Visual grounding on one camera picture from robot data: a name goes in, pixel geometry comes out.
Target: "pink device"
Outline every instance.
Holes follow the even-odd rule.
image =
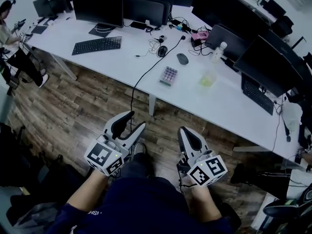
[[[200,31],[198,33],[192,33],[193,40],[207,40],[208,38],[208,31]]]

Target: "white cube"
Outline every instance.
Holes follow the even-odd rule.
[[[198,185],[207,186],[227,173],[220,155],[197,162],[187,173]]]
[[[94,169],[109,176],[124,164],[121,155],[120,152],[93,139],[84,154],[84,158]]]

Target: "computer mouse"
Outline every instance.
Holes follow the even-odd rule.
[[[166,53],[168,51],[168,48],[166,46],[161,46],[159,49],[158,49],[158,56],[159,57],[165,57]]]
[[[189,60],[187,59],[186,55],[183,53],[177,54],[176,57],[182,65],[186,65],[189,63]]]

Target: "sneaker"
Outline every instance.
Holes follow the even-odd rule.
[[[139,153],[144,153],[144,154],[146,153],[146,147],[143,143],[136,144],[135,155]]]
[[[41,74],[41,76],[44,76],[44,75],[45,75],[45,73],[46,73],[46,70],[45,70],[45,69],[41,69],[41,70],[40,70],[40,74]]]
[[[41,88],[47,82],[48,78],[49,78],[49,75],[44,75],[42,77],[42,84],[40,85],[39,88]]]
[[[231,178],[232,184],[246,183],[245,179],[245,167],[243,164],[238,164],[234,170],[234,174]]]

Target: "black keyboard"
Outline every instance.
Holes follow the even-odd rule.
[[[90,41],[77,42],[72,56],[95,51],[120,49],[121,37],[107,37]]]
[[[270,115],[273,115],[274,103],[259,90],[259,87],[253,85],[250,81],[245,80],[243,85],[243,93]]]

